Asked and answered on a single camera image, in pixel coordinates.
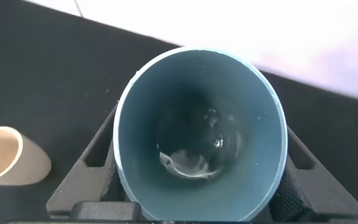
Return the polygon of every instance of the textured plastic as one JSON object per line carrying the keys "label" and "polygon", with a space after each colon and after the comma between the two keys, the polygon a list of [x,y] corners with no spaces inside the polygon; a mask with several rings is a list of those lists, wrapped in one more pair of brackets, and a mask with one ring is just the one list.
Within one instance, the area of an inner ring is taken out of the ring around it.
{"label": "textured plastic", "polygon": [[[127,212],[122,213],[121,208],[128,206],[128,204],[124,202],[125,195],[117,178],[118,174],[116,170],[107,172],[111,167],[115,167],[114,159],[109,159],[114,157],[112,156],[113,148],[111,144],[114,112],[115,109],[100,127],[91,144],[86,148],[62,184],[53,193],[47,204],[47,210],[51,218],[68,219],[74,204],[78,203],[80,205],[85,200],[94,201],[87,204],[89,209],[74,209],[76,211],[73,211],[70,221],[66,222],[63,220],[50,220],[47,222],[17,221],[11,223],[62,224],[85,222],[84,220],[75,221],[75,217],[87,219],[89,223],[118,223],[109,222],[106,217],[126,216]],[[252,222],[358,223],[358,202],[320,164],[290,128],[288,128],[288,153],[289,157],[285,172],[276,193],[268,206]],[[87,171],[84,172],[84,170],[94,169],[94,167],[84,165],[85,161],[88,164],[98,166],[110,162],[111,166],[101,166],[97,173],[92,174]],[[95,178],[99,178],[99,181],[93,182]],[[78,186],[79,183],[83,182],[91,183],[85,185],[88,189]]]}

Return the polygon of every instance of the water droplet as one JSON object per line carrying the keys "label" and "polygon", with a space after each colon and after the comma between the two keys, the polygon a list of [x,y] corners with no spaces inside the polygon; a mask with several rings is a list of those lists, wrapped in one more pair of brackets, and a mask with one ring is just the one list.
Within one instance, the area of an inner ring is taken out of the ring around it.
{"label": "water droplet", "polygon": [[217,140],[215,140],[214,146],[217,147],[217,148],[222,147],[222,146],[223,146],[223,139],[217,139]]}

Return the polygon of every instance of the dark table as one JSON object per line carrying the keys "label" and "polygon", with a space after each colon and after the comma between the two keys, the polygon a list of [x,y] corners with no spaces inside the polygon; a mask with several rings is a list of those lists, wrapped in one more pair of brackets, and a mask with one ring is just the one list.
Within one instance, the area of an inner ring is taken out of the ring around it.
{"label": "dark table", "polygon": [[[0,2],[0,125],[19,129],[53,162],[41,183],[0,187],[0,223],[47,218],[46,201],[127,82],[175,47],[26,2]],[[265,75],[288,125],[358,199],[358,101]]]}

